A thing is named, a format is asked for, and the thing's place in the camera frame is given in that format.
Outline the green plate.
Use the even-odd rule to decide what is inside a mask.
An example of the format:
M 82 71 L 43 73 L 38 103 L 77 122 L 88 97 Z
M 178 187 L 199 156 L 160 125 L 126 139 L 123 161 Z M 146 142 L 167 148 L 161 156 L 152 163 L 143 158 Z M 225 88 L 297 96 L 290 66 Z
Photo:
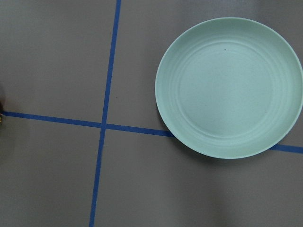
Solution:
M 250 157 L 273 147 L 303 107 L 303 69 L 272 28 L 245 18 L 193 26 L 169 46 L 155 99 L 171 133 L 215 158 Z

